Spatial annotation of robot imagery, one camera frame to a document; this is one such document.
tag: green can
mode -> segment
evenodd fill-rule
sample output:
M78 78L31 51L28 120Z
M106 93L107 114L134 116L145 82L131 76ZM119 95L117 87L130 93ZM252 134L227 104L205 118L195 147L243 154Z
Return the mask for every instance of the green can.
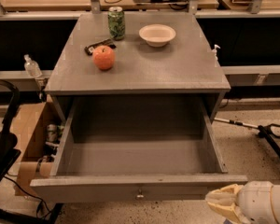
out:
M108 11L108 25L111 38L118 41L125 36L125 20L122 7L111 7Z

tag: white plastic bottle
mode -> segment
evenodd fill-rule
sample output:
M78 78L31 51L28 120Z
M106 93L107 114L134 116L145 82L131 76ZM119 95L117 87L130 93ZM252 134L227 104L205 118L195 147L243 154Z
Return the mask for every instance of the white plastic bottle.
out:
M24 55L24 59L26 61L24 67L29 77L40 77L42 75L42 72L39 69L38 63L32 60L29 55Z

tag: cardboard box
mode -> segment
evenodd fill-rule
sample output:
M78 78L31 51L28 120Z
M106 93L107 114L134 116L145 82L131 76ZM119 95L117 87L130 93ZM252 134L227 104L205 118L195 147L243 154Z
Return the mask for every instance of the cardboard box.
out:
M46 128L51 123L60 123L51 100L41 104L21 105L12 123L11 131L18 137L16 148L21 151L17 182L25 191L35 196L37 194L30 188L31 180L49 176L52 166L52 162L39 162L44 156ZM16 195L27 195L18 188L15 190Z

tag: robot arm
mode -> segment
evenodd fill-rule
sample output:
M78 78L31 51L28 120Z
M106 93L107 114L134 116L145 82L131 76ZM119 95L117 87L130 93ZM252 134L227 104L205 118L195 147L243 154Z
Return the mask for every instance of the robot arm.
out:
M280 185L249 182L209 192L210 208L233 223L280 224Z

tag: can lid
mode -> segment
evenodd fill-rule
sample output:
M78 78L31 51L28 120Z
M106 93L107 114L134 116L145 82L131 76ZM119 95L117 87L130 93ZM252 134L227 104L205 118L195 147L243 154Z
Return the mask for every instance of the can lid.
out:
M121 12L121 11L122 11L122 7L111 7L111 8L109 9L109 11Z

